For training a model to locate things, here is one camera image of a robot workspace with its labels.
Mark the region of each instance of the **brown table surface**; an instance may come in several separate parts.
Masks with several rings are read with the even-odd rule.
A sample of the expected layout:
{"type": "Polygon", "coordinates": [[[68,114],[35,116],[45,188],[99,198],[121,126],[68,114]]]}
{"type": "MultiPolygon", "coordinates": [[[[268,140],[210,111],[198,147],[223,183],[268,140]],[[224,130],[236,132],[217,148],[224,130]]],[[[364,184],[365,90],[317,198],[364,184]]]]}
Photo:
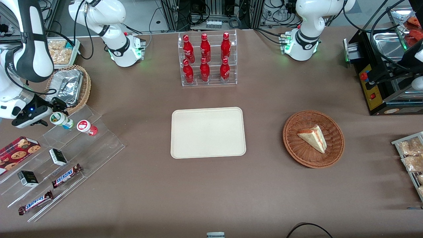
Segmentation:
{"type": "MultiPolygon", "coordinates": [[[[368,115],[354,68],[343,60],[342,39],[354,28],[327,28],[307,62],[281,55],[255,31],[237,33],[239,84],[223,88],[182,88],[177,34],[154,35],[145,60],[129,68],[116,66],[94,38],[94,57],[78,61],[92,80],[88,105],[127,146],[35,223],[1,201],[0,237],[190,238],[224,231],[228,238],[276,238],[300,222],[334,237],[422,237],[423,210],[406,210],[421,205],[419,197],[390,144],[422,131],[422,116],[368,115]],[[234,106],[244,113],[245,155],[171,157],[173,111],[234,106]],[[285,121],[307,109],[331,116],[345,135],[344,155],[330,168],[306,168],[282,144],[285,121]]],[[[82,44],[88,55],[89,41],[82,44]]],[[[49,128],[17,129],[3,120],[0,147],[49,128]]],[[[323,234],[303,227],[292,237],[323,234]]]]}

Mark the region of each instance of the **brown woven basket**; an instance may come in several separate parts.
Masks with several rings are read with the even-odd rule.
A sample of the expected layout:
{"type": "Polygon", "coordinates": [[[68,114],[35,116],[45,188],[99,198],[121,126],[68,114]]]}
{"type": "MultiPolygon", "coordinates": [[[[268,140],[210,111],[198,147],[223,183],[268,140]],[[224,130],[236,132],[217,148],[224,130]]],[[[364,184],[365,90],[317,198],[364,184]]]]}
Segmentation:
{"type": "MultiPolygon", "coordinates": [[[[88,98],[90,96],[90,90],[91,90],[91,79],[90,76],[88,75],[87,71],[82,68],[79,65],[72,65],[72,66],[68,66],[62,69],[59,69],[59,71],[61,70],[71,70],[71,69],[78,69],[80,71],[82,71],[84,73],[84,78],[82,79],[82,85],[81,85],[81,91],[80,91],[80,95],[78,98],[78,104],[72,108],[68,108],[67,111],[69,112],[69,115],[79,111],[88,101],[88,98]]],[[[49,78],[49,81],[47,82],[47,87],[46,90],[49,89],[50,84],[52,82],[54,74],[52,74],[49,78]]]]}
{"type": "Polygon", "coordinates": [[[283,143],[291,156],[310,168],[326,168],[335,164],[345,148],[341,129],[329,116],[313,110],[301,111],[292,115],[283,127],[283,143]],[[322,154],[301,139],[299,130],[319,125],[326,140],[327,148],[322,154]]]}

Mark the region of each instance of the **coca-cola bottle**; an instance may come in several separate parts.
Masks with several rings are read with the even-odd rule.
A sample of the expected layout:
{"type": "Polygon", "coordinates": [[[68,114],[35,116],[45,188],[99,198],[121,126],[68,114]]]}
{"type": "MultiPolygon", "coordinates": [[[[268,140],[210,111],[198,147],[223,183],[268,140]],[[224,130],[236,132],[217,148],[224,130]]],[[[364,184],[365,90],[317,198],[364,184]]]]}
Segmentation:
{"type": "Polygon", "coordinates": [[[220,45],[220,51],[221,51],[220,57],[222,58],[222,60],[225,57],[229,58],[229,56],[231,55],[231,42],[229,41],[228,32],[223,33],[223,41],[222,41],[222,44],[220,45]]]}
{"type": "Polygon", "coordinates": [[[211,53],[211,50],[210,50],[210,43],[207,40],[207,34],[206,33],[201,34],[200,49],[201,49],[201,57],[206,58],[207,62],[210,62],[211,59],[212,59],[212,53],[211,53]]]}
{"type": "Polygon", "coordinates": [[[207,83],[210,78],[210,67],[205,57],[201,58],[200,72],[201,80],[207,83]]]}
{"type": "Polygon", "coordinates": [[[229,70],[228,58],[224,58],[220,66],[220,81],[222,83],[227,83],[229,81],[229,70]]]}
{"type": "Polygon", "coordinates": [[[184,59],[182,61],[184,64],[184,67],[182,70],[184,71],[185,81],[187,84],[193,84],[194,83],[194,71],[192,70],[192,67],[190,66],[190,63],[187,59],[184,59]]]}
{"type": "Polygon", "coordinates": [[[182,39],[184,40],[185,58],[188,59],[191,64],[193,64],[195,62],[194,47],[192,47],[192,44],[190,42],[190,38],[188,37],[188,35],[184,35],[182,39]]]}

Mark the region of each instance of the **red switch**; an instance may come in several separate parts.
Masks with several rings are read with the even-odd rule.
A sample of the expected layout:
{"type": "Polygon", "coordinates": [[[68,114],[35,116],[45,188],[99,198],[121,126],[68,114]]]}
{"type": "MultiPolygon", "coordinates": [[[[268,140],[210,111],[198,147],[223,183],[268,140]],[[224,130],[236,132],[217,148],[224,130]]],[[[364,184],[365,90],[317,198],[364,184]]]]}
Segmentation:
{"type": "Polygon", "coordinates": [[[363,81],[364,81],[364,80],[366,80],[366,79],[368,79],[368,78],[369,78],[369,77],[367,76],[367,73],[366,73],[366,72],[364,72],[364,73],[361,73],[361,74],[360,74],[360,79],[361,79],[361,80],[363,80],[363,81]]]}

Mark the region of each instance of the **acrylic display rack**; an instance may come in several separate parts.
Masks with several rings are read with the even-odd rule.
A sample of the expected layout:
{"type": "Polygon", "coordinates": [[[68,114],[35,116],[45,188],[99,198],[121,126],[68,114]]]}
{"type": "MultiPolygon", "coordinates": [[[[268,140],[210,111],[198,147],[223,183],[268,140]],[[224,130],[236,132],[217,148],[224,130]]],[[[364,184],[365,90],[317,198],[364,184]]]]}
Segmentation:
{"type": "Polygon", "coordinates": [[[216,31],[203,31],[203,32],[185,32],[179,33],[178,35],[178,52],[179,52],[179,67],[181,68],[181,81],[182,86],[210,86],[210,85],[233,85],[238,83],[238,72],[237,72],[237,39],[236,39],[236,30],[216,30],[216,31]],[[223,33],[229,33],[229,41],[231,42],[231,55],[228,59],[228,64],[230,67],[229,71],[229,81],[227,83],[222,83],[220,81],[220,66],[222,65],[222,59],[220,57],[220,45],[223,40],[223,33]],[[210,66],[210,80],[205,83],[201,80],[200,75],[200,65],[201,65],[201,34],[207,33],[207,38],[210,42],[211,48],[211,61],[209,62],[210,66]],[[184,41],[182,40],[183,35],[188,35],[190,37],[190,42],[194,47],[194,56],[195,62],[191,64],[192,69],[194,70],[194,83],[187,84],[184,72],[182,70],[183,64],[182,61],[185,59],[184,55],[184,41]]]}
{"type": "MultiPolygon", "coordinates": [[[[398,146],[399,143],[402,142],[402,141],[407,141],[407,140],[412,139],[414,137],[419,138],[420,143],[423,144],[423,132],[419,132],[419,133],[413,134],[411,136],[407,136],[407,137],[404,137],[402,139],[391,142],[391,144],[395,145],[395,148],[397,149],[399,155],[401,156],[401,159],[404,159],[406,156],[403,155],[403,152],[400,150],[400,148],[398,146]]],[[[422,186],[422,184],[420,184],[420,182],[418,181],[417,176],[422,174],[422,172],[409,172],[409,171],[407,171],[407,172],[410,175],[411,181],[413,182],[414,187],[416,188],[416,191],[417,191],[417,188],[422,186]]],[[[423,202],[423,196],[419,192],[417,192],[417,194],[419,195],[420,200],[423,202]]]]}
{"type": "Polygon", "coordinates": [[[65,130],[62,126],[55,126],[37,140],[41,149],[35,155],[0,177],[2,199],[9,208],[16,211],[16,216],[19,216],[19,207],[25,206],[51,190],[53,200],[44,202],[21,216],[28,222],[37,221],[125,147],[119,138],[107,129],[100,117],[96,111],[87,105],[84,106],[69,118],[73,119],[75,124],[82,119],[91,122],[98,128],[95,136],[81,133],[75,127],[72,130],[65,130]],[[65,166],[53,163],[49,155],[51,148],[62,151],[68,161],[65,166]],[[83,170],[53,189],[51,182],[77,163],[83,170]],[[39,184],[36,187],[23,186],[17,175],[21,170],[33,171],[39,184]]]}

